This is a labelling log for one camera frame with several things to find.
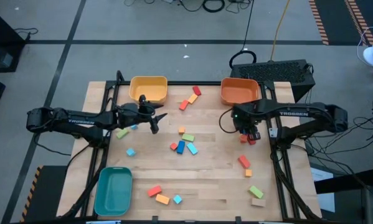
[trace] wooden table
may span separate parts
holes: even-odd
[[[83,111],[97,113],[102,104],[105,82],[90,82]],[[119,140],[113,134],[107,166],[122,166],[131,169],[133,189],[131,207],[121,217],[100,217],[102,219],[151,220],[158,215],[159,220],[235,220],[241,216],[245,221],[281,220],[280,205],[276,189],[273,164],[270,159],[270,145],[265,121],[258,125],[261,140],[253,146],[241,144],[239,134],[226,134],[218,125],[219,116],[229,106],[220,102],[220,86],[200,86],[202,95],[188,105],[185,111],[178,109],[179,104],[192,94],[191,86],[168,86],[165,106],[156,114],[168,113],[159,122],[159,132],[151,134],[149,124],[140,124],[139,129],[131,131]],[[128,96],[129,86],[121,86],[117,104],[132,102]],[[290,83],[275,83],[279,102],[294,103]],[[281,117],[284,126],[299,125],[299,119]],[[234,130],[230,114],[222,119],[226,130]],[[185,126],[186,132],[195,136],[194,145],[199,152],[193,156],[185,147],[179,155],[170,150],[172,142],[178,142],[178,127]],[[304,146],[303,141],[294,144]],[[72,155],[87,145],[83,139],[75,140]],[[132,147],[135,157],[128,157],[126,150]],[[246,155],[251,162],[253,177],[244,177],[242,166],[237,158]],[[57,215],[64,214],[78,199],[85,188],[92,150],[79,155],[71,164]],[[294,185],[306,204],[321,217],[311,169],[306,152],[292,147],[288,150]],[[179,194],[183,201],[169,205],[156,202],[148,197],[147,190],[161,185],[162,194],[172,198]],[[251,206],[252,196],[247,192],[255,185],[264,193],[266,207]],[[88,215],[92,214],[95,191],[90,196]],[[292,217],[290,197],[285,190],[288,214]]]

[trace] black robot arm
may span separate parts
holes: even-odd
[[[91,146],[104,147],[104,130],[112,131],[116,128],[126,128],[140,123],[150,123],[153,134],[159,131],[158,122],[167,114],[155,116],[155,109],[162,107],[156,103],[146,101],[144,95],[139,98],[139,106],[136,103],[125,103],[116,106],[111,111],[100,113],[87,113],[81,111],[65,110],[63,108],[36,108],[27,113],[26,128],[33,133],[56,131],[71,134],[76,138],[83,137]]]
[[[248,134],[252,139],[260,136],[256,127],[259,122],[276,116],[314,118],[313,121],[292,128],[274,129],[275,133],[271,137],[276,138],[279,147],[287,149],[296,138],[305,139],[320,131],[343,132],[348,127],[346,110],[323,103],[278,103],[262,99],[234,105],[231,114],[236,130]]]

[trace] teal bowl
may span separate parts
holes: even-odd
[[[100,172],[95,212],[100,216],[124,215],[130,208],[132,173],[126,167],[106,167]]]

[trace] yellow bowl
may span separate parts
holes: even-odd
[[[139,101],[141,95],[152,103],[164,103],[167,98],[167,78],[138,76],[131,79],[130,97]]]

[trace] yellow block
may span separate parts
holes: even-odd
[[[179,134],[184,134],[185,133],[185,127],[179,127],[178,132],[179,132]]]
[[[246,177],[251,177],[252,175],[253,175],[253,171],[247,169],[247,170],[246,170],[246,173],[245,173],[245,176],[246,176]]]
[[[161,194],[157,194],[156,201],[161,202],[161,203],[163,203],[165,205],[168,205],[169,197],[163,196]]]
[[[188,99],[188,102],[192,104],[197,99],[197,95],[193,93],[193,95]]]

